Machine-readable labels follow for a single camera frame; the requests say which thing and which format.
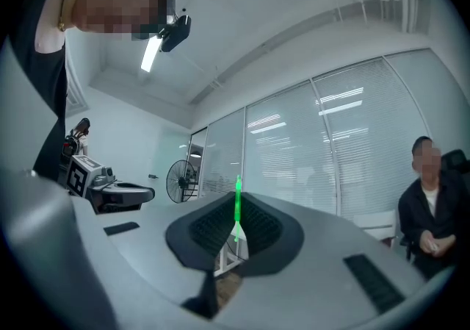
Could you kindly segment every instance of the window blind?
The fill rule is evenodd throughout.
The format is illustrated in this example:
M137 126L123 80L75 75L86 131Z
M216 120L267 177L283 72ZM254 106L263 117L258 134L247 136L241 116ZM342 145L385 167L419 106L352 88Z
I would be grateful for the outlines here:
M201 196L235 190L242 172L244 110L211 123L202 165Z
M470 155L470 106L445 64L430 49L387 56L403 78L442 153L463 150Z
M311 83L247 108L243 190L336 214L336 179Z
M406 87L382 58L315 79L314 86L336 150L341 216L395 209L416 178L411 146L427 134ZM322 137L328 144L330 136Z

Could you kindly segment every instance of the white shirt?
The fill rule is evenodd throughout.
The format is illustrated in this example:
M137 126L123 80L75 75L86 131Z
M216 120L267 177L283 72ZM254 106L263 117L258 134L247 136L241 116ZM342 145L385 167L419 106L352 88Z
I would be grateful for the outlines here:
M434 190L426 190L421 186L424 195L426 196L427 199L427 204L429 205L429 210L431 211L431 214L435 216L435 203L438 200L438 194L439 194L439 188L437 187Z

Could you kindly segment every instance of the hand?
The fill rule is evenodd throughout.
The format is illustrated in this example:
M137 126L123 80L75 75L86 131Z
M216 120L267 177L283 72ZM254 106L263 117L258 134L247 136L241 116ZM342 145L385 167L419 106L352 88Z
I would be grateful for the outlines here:
M419 247L423 252L426 254L431 254L433 250L431 249L431 245L435 243L434 236L429 231L423 231L421 233L421 237L419 238Z
M434 239L434 242L438 246L438 250L433 253L433 257L440 258L454 245L455 236L451 234L443 239Z

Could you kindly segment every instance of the green light stick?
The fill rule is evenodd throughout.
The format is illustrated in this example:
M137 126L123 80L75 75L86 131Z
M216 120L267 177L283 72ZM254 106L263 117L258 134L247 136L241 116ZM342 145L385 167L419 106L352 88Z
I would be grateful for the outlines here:
M236 236L235 242L238 242L238 235L240 233L240 215L242 213L242 180L240 175L236 178L235 184L235 225L236 225Z

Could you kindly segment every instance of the electric fan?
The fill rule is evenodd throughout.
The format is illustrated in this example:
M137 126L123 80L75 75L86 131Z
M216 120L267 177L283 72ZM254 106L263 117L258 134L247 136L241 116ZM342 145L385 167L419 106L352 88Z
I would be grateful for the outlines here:
M195 171L190 162L179 160L167 175L167 193L175 203L186 202L194 193Z

